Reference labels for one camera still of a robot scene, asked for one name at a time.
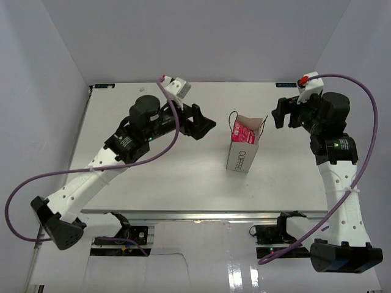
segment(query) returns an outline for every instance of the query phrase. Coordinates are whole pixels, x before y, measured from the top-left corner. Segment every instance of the tabletop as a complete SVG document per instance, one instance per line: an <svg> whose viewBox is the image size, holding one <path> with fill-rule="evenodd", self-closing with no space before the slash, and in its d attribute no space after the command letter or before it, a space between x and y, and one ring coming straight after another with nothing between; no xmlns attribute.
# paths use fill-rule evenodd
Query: tabletop
<svg viewBox="0 0 391 293"><path fill-rule="evenodd" d="M198 104L217 126L203 139L180 134L174 147L154 162L128 169L86 206L90 211L327 211L324 186L309 134L302 128L276 129L271 111L297 88L275 83L193 82L184 102ZM166 101L155 83L94 88L71 168L85 167L142 95ZM228 116L269 118L248 174L226 170L230 146ZM143 159L163 150L174 133L150 143Z"/></svg>

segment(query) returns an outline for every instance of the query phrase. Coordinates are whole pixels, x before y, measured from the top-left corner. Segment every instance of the purple cable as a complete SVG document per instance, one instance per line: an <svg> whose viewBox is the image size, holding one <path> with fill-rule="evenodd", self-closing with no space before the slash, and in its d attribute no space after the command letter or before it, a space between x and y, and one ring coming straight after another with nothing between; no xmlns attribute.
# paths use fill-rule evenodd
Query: purple cable
<svg viewBox="0 0 391 293"><path fill-rule="evenodd" d="M358 172L356 178L353 180L352 184L350 185L350 188L353 189L357 185L357 183L360 181L360 179L361 179L365 169L367 168L369 160L370 160L371 155L372 155L373 148L375 146L376 135L378 133L378 107L376 105L376 101L375 101L375 98L373 97L372 93L369 91L369 89L365 85L363 85L363 83L361 83L357 79L351 78L350 76L346 76L346 75L343 75L343 74L328 73L328 74L319 74L319 75L316 75L316 76L312 76L312 77L308 78L308 81L311 81L312 79L317 79L317 78L343 78L343 79L347 79L347 80L357 84L359 87L361 87L365 91L365 93L367 93L367 95L369 96L369 99L371 100L371 103L372 103L372 108L373 108L373 132L372 132L371 144L369 146L367 156L365 157L365 160L364 160L364 162L362 164L362 167L361 167L360 171ZM326 223L327 220L329 220L329 218L333 215L333 213L335 213L336 210L349 197L350 193L351 193L350 190L346 191L345 194L339 200L339 202L324 216L324 218L319 223L317 223L310 231L305 233L304 236L302 236L300 239L298 239L294 244L290 245L289 247L287 247L287 248L285 248L283 250L278 251L277 253L273 253L273 254L270 253L270 254L264 256L262 259L259 260L258 264L260 264L260 265L267 264L267 263L275 260L276 258L279 258L280 256L288 253L292 249L295 249L295 248L299 247L301 245L301 242L305 241L316 230L318 230L324 223Z"/></svg>
<svg viewBox="0 0 391 293"><path fill-rule="evenodd" d="M104 241L126 241L126 242L130 242L132 243L133 245L137 246L138 249L145 255L145 256L148 256L148 254L145 252L145 250L135 241L133 240L130 240L130 239L126 239L126 238L111 238L111 237L96 237L95 239L99 239L99 240L104 240Z"/></svg>
<svg viewBox="0 0 391 293"><path fill-rule="evenodd" d="M103 170L115 170L115 169L121 169L121 168L130 168L130 167L134 167L134 166L138 166L138 165L142 165L142 164L146 164L146 163L149 163L149 162L152 162L154 160L156 160L157 158L161 157L162 155L164 155L166 152L168 152L174 145L174 143L177 141L178 139L178 136L179 136L179 118L178 118L178 114L177 114L177 111L175 109L175 106L170 98L170 96L166 93L166 91L163 89L163 86L160 84L161 82L163 81L163 79L159 79L157 81L157 84L158 84L158 87L160 88L160 90L163 92L164 96L166 97L167 99L167 102L169 103L169 106L172 110L172 113L174 115L174 120L175 120L175 135L174 135L174 138L172 139L171 143L167 146L167 148L165 148L164 150L162 150L162 152L158 153L157 155L153 156L153 157L150 157L149 159L146 159L146 160L143 160L143 161L139 161L139 162L135 162L135 163L131 163L131 164L126 164L126 165L120 165L120 166L103 166L103 167L97 167L97 168L93 168L94 171L103 171ZM27 183L30 183L31 181L34 181L34 180L37 180L37 179L40 179L40 178L45 178L45 177L49 177L49 176L54 176L54 175L63 175L63 174L72 174L72 173L83 173L83 172L91 172L91 169L89 168L80 168L80 169L73 169L73 170L65 170L65 171L56 171L56 172L49 172L49 173L44 173L44 174L41 174L41 175L37 175L37 176L34 176L34 177L31 177L25 181L23 181L21 184L19 184L14 190L13 192L10 194L10 196L8 197L7 199L7 202L5 203L5 208L4 208L4 215L5 215L5 221L7 222L7 226L9 228L9 230L17 237L17 238L20 238L24 241L28 241L28 242L44 242L44 241L50 241L51 239L50 238L46 238L46 239L34 239L34 238L28 238L28 237L24 237L23 235L21 235L20 233L18 233L17 230L14 229L14 227L12 226L11 224L11 221L10 221L10 215L9 215L9 208L10 208L10 204L11 204L11 201L12 201L12 198L15 196L15 194L23 187L25 186ZM114 241L117 241L116 239L113 239L113 238L107 238L106 240L114 240Z"/></svg>

